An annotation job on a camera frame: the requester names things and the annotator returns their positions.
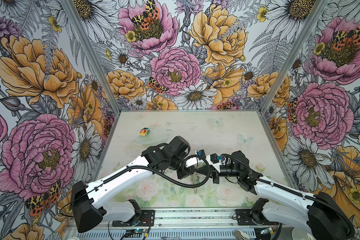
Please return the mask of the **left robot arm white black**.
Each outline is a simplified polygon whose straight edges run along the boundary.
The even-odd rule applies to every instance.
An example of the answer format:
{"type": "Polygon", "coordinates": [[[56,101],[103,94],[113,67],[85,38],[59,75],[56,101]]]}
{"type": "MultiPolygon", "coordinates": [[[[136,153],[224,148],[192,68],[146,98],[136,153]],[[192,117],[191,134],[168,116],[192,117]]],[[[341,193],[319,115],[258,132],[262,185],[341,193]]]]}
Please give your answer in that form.
{"type": "Polygon", "coordinates": [[[88,184],[82,181],[75,183],[71,208],[78,232],[88,232],[106,221],[135,224],[142,215],[135,200],[114,206],[109,201],[127,187],[153,174],[159,175],[166,169],[182,172],[190,149],[184,138],[176,136],[168,144],[148,147],[131,163],[100,180],[88,184]]]}

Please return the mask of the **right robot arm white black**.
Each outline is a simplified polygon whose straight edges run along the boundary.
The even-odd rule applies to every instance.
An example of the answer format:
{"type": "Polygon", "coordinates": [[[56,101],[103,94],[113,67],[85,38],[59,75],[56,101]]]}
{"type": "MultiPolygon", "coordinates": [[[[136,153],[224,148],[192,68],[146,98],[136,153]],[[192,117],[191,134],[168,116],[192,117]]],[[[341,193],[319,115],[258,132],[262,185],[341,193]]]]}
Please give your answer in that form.
{"type": "Polygon", "coordinates": [[[203,151],[186,161],[197,173],[219,183],[234,177],[246,192],[258,197],[246,214],[236,213],[238,223],[278,223],[306,231],[317,240],[348,240],[355,234],[352,221],[328,194],[311,194],[279,184],[250,168],[241,151],[206,156],[203,151]]]}

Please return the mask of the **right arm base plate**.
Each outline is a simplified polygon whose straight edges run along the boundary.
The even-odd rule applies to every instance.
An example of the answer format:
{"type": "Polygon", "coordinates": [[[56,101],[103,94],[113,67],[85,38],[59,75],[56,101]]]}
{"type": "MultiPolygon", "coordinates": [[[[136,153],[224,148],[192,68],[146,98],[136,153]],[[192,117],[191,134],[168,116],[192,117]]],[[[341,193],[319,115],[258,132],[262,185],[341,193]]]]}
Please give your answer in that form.
{"type": "Polygon", "coordinates": [[[239,226],[273,226],[275,222],[270,222],[260,212],[251,209],[236,209],[233,215],[239,226]]]}

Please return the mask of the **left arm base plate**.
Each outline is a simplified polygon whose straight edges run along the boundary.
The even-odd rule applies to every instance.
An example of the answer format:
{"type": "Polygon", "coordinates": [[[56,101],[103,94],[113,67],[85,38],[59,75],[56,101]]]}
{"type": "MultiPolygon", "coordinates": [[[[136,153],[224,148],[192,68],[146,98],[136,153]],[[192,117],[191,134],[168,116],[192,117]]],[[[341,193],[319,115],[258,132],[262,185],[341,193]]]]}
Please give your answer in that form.
{"type": "Polygon", "coordinates": [[[141,214],[137,214],[127,222],[113,221],[113,227],[152,227],[155,222],[155,210],[142,210],[141,214]]]}

